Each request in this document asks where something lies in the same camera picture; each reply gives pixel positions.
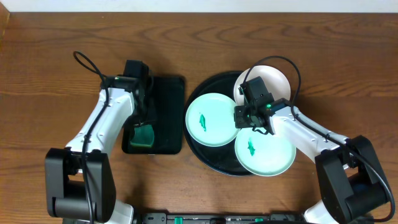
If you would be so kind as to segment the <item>green sponge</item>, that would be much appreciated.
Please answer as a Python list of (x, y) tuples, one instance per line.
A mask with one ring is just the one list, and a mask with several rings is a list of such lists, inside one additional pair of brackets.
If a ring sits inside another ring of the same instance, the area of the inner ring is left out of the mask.
[(149, 124), (136, 127), (130, 139), (130, 145), (133, 147), (152, 147), (155, 141), (153, 127)]

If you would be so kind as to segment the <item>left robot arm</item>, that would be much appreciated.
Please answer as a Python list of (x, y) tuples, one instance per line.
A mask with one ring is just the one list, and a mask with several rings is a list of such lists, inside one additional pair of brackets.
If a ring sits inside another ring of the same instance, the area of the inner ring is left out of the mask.
[(144, 124), (154, 77), (106, 77), (79, 133), (44, 160), (47, 212), (80, 223), (132, 223), (134, 208), (116, 198), (109, 156), (126, 121)]

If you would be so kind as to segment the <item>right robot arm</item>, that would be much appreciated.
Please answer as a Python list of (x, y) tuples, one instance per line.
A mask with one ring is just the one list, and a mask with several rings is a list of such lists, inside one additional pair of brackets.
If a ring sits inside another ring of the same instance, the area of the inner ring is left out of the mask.
[(331, 132), (286, 99), (236, 106), (234, 120), (237, 128), (288, 140), (315, 163), (322, 199), (304, 212), (306, 222), (382, 223), (394, 216), (392, 190), (366, 137)]

